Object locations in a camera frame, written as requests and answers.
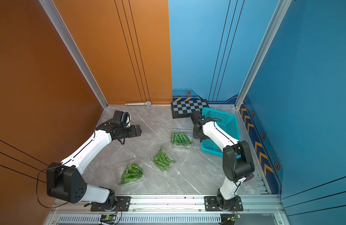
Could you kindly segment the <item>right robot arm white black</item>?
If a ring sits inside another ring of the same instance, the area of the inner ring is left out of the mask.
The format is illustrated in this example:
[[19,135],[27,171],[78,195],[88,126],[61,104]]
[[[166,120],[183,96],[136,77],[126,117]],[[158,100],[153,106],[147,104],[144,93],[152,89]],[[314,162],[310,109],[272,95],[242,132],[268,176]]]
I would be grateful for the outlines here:
[[241,198],[237,192],[243,182],[255,171],[252,153],[247,141],[238,141],[228,135],[210,117],[200,112],[191,114],[194,138],[211,139],[223,153],[225,179],[217,191],[217,204],[223,211],[243,211]]

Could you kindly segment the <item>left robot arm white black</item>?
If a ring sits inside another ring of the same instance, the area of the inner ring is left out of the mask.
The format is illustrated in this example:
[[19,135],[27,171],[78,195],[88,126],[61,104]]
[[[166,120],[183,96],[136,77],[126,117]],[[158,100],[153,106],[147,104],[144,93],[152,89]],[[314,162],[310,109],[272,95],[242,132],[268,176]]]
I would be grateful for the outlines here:
[[74,153],[60,163],[51,163],[46,169],[47,195],[69,203],[99,203],[108,207],[116,205],[114,190],[89,185],[82,174],[98,153],[113,140],[124,142],[127,138],[139,137],[139,125],[102,123],[92,136]]

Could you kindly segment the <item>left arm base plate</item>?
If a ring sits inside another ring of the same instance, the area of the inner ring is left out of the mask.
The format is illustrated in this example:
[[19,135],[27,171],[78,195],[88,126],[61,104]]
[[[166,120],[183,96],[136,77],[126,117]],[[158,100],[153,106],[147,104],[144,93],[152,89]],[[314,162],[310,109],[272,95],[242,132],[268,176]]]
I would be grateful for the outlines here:
[[130,196],[115,196],[105,203],[92,203],[92,212],[127,212],[131,202]]

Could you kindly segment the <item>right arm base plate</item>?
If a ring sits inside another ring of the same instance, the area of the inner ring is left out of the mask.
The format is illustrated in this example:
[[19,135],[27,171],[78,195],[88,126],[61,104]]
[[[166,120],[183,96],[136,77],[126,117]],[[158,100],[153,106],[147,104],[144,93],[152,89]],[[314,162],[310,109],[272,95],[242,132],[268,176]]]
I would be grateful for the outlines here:
[[230,200],[225,200],[221,196],[205,196],[204,204],[207,212],[242,212],[244,210],[240,196],[235,196]]

